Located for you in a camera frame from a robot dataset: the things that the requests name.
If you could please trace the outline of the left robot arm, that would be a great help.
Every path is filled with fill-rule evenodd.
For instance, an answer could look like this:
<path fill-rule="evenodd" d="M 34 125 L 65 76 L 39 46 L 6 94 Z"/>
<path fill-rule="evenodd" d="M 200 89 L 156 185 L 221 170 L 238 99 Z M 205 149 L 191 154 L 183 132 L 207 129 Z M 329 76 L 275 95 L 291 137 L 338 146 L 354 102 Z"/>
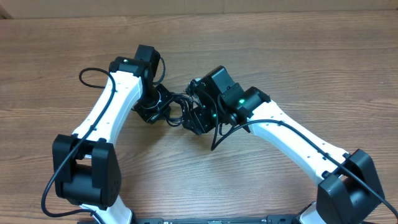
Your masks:
<path fill-rule="evenodd" d="M 72 214 L 89 213 L 95 223 L 134 223 L 123 203 L 121 170 L 115 145 L 130 111 L 153 124 L 170 113 L 172 94 L 154 81 L 163 62 L 154 47 L 139 45 L 134 58 L 116 57 L 103 73 L 108 81 L 93 109 L 71 135 L 59 134 L 52 145 L 54 174 L 41 201 L 55 187 L 58 197 L 78 205 Z"/>

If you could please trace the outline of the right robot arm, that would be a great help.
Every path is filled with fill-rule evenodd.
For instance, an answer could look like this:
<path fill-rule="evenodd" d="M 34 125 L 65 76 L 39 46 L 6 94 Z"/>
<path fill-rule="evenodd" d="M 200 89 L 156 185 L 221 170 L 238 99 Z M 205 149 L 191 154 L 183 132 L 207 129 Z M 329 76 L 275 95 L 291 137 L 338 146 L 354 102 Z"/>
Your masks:
<path fill-rule="evenodd" d="M 327 143 L 298 124 L 252 86 L 243 90 L 223 66 L 192 80 L 186 90 L 198 106 L 186 114 L 183 127 L 197 135 L 212 129 L 214 150 L 234 132 L 245 129 L 274 145 L 296 163 L 317 186 L 317 198 L 298 214 L 268 215 L 267 223 L 362 223 L 385 202 L 371 157 L 361 149 L 350 154 Z"/>

